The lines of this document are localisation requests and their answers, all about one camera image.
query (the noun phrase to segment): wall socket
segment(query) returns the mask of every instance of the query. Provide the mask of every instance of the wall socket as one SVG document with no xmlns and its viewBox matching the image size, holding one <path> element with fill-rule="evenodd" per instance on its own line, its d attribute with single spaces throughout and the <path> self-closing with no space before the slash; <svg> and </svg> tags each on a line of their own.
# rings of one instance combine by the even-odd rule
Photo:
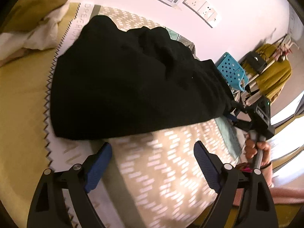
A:
<svg viewBox="0 0 304 228">
<path fill-rule="evenodd" d="M 184 4 L 191 8 L 193 11 L 197 12 L 206 0 L 185 0 Z"/>
<path fill-rule="evenodd" d="M 221 21 L 221 17 L 207 0 L 185 0 L 183 3 L 204 19 L 211 28 L 216 27 Z"/>
</svg>

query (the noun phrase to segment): blue rubber pad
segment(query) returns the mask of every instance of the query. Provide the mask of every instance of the blue rubber pad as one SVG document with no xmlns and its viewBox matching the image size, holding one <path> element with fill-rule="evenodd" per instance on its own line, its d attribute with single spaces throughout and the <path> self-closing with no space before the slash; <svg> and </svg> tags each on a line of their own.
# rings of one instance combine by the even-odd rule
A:
<svg viewBox="0 0 304 228">
<path fill-rule="evenodd" d="M 97 159 L 87 173 L 87 184 L 85 185 L 85 191 L 87 193 L 97 187 L 97 184 L 100 181 L 100 178 L 107 168 L 111 158 L 112 146 L 109 143 L 104 144 Z"/>
<path fill-rule="evenodd" d="M 214 165 L 214 163 L 221 163 L 220 159 L 214 155 L 210 154 L 203 143 L 201 141 L 197 141 L 194 144 L 194 156 L 197 160 L 197 163 L 199 164 L 204 177 L 211 189 L 213 189 L 216 193 L 219 193 L 221 190 L 221 185 L 220 185 L 220 172 L 219 172 L 219 167 L 218 168 Z"/>
</svg>

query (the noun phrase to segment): black wristband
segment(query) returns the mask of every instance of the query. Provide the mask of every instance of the black wristband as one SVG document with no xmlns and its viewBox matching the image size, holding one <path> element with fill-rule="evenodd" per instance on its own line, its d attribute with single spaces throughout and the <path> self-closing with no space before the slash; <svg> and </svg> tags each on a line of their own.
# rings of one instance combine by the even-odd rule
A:
<svg viewBox="0 0 304 228">
<path fill-rule="evenodd" d="M 268 166 L 271 165 L 271 163 L 272 163 L 272 162 L 270 161 L 269 164 L 264 165 L 263 167 L 260 168 L 260 170 L 266 169 Z"/>
</svg>

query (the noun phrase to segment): black garment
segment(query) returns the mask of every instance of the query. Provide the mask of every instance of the black garment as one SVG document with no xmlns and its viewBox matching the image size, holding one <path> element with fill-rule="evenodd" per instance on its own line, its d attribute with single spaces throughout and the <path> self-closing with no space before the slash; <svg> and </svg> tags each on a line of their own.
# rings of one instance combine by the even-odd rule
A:
<svg viewBox="0 0 304 228">
<path fill-rule="evenodd" d="M 231 100 L 214 63 L 194 59 L 166 29 L 123 32 L 95 16 L 58 59 L 51 122 L 59 137 L 111 138 L 207 121 Z"/>
</svg>

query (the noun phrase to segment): blue plastic basket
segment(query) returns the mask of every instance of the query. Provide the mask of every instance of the blue plastic basket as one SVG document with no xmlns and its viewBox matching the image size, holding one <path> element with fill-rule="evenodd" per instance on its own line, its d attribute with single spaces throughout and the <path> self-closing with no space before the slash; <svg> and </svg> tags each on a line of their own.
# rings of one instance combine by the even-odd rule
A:
<svg viewBox="0 0 304 228">
<path fill-rule="evenodd" d="M 220 58 L 218 63 L 217 69 L 227 80 L 228 85 L 244 92 L 244 87 L 248 83 L 248 77 L 245 75 L 245 70 L 241 65 L 228 52 Z"/>
</svg>

